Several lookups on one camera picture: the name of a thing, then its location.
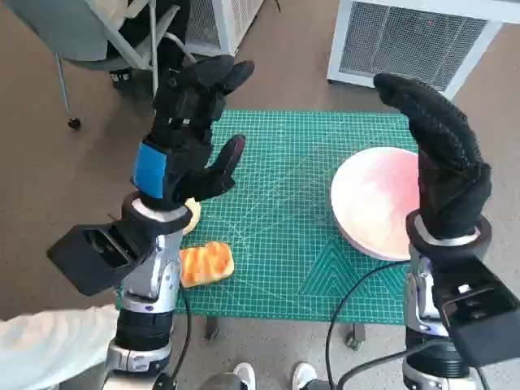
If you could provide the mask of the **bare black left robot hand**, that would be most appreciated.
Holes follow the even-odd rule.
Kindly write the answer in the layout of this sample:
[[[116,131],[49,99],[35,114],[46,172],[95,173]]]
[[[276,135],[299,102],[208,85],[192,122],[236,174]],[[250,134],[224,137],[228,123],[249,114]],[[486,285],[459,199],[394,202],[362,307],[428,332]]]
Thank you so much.
[[[171,71],[159,81],[153,125],[138,146],[132,175],[145,206],[174,210],[189,198],[200,202],[234,187],[232,175],[246,138],[232,136],[212,159],[212,126],[220,120],[228,95],[254,68],[250,60],[236,62],[225,54]]]

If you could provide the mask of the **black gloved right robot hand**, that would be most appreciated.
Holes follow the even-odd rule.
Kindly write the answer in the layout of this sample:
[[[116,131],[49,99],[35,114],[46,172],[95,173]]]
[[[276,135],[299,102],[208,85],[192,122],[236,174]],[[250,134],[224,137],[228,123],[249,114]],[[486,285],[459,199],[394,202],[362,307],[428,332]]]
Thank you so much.
[[[381,102],[408,118],[418,145],[419,211],[426,230],[437,240],[474,233],[491,195],[492,169],[466,115],[422,81],[379,73],[373,82]]]

